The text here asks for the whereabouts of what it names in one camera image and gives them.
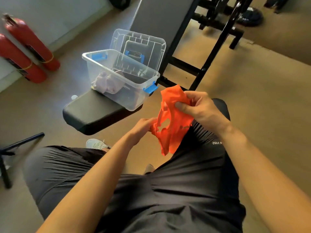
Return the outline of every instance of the baseboard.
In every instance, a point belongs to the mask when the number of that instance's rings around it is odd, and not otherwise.
[[[72,30],[70,30],[68,33],[61,36],[59,39],[54,41],[53,43],[49,44],[48,48],[54,53],[56,57],[58,57],[57,51],[64,46],[66,43],[70,42],[72,39],[74,39],[79,33],[81,33],[83,30],[91,26],[94,22],[99,20],[100,18],[104,17],[110,10],[112,10],[112,5],[108,3],[108,5],[101,8],[99,11],[91,15],[89,18],[85,19],[83,22],[81,22],[79,25],[74,27]],[[15,81],[17,81],[21,76],[19,72],[14,70],[13,72],[9,73],[4,78],[0,79],[0,92],[5,90],[7,87],[12,85]]]

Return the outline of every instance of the crumpled fabric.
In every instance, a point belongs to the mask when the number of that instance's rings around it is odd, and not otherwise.
[[[161,110],[157,121],[151,125],[150,131],[158,138],[161,145],[161,153],[165,156],[168,153],[173,154],[176,152],[192,124],[193,117],[182,113],[175,107],[177,101],[187,105],[191,103],[191,100],[187,98],[179,85],[166,88],[161,91],[161,94]],[[169,125],[159,131],[159,127],[167,119],[170,120]]]
[[[123,72],[121,70],[116,71],[116,73],[120,74],[124,77]],[[106,71],[102,71],[92,82],[91,88],[96,90],[102,94],[108,92],[110,94],[115,94],[122,89],[125,82],[121,81],[119,78],[114,75],[107,74]]]

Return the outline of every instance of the pant leg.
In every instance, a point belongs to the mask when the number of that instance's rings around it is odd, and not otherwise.
[[[225,102],[213,101],[230,119]],[[191,204],[242,228],[245,208],[239,202],[239,177],[219,138],[197,121],[173,157],[149,175],[160,204]]]
[[[44,219],[104,154],[102,150],[51,146],[29,155],[24,164],[24,178]],[[99,223],[100,230],[122,229],[131,218],[128,213],[154,204],[150,193],[146,176],[121,175]],[[117,226],[111,221],[115,216],[122,216]]]

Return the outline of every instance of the blue clip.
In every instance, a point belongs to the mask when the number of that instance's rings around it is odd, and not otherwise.
[[[147,88],[144,88],[143,90],[144,90],[144,92],[147,92],[147,93],[151,94],[151,93],[153,93],[155,90],[157,90],[158,87],[159,87],[159,86],[156,86],[156,82],[153,81],[153,84],[152,84],[151,86],[149,86],[149,87],[147,87]]]
[[[94,61],[101,61],[101,60],[106,60],[107,59],[107,53],[97,53],[97,54],[92,54],[92,60]]]
[[[129,50],[126,50],[126,51],[125,51],[125,55],[127,55],[127,56],[133,56],[133,57],[135,57],[135,58],[140,58],[140,62],[141,62],[142,64],[144,63],[145,56],[144,56],[143,54],[141,54],[141,53],[138,53],[138,52],[136,52],[136,51],[133,51],[133,53],[130,54],[130,51],[129,51]]]

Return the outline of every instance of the yellow band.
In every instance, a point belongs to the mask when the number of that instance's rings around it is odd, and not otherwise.
[[[51,58],[50,60],[48,60],[48,61],[46,61],[46,62],[41,62],[41,63],[46,64],[46,63],[51,62],[53,59],[54,59],[54,55],[52,54],[52,58]]]
[[[21,70],[27,70],[27,69],[29,69],[29,68],[31,68],[32,67],[32,62],[31,62],[31,64],[28,66],[28,67],[26,67],[26,68],[24,68],[24,69],[17,69],[18,71],[21,71]]]

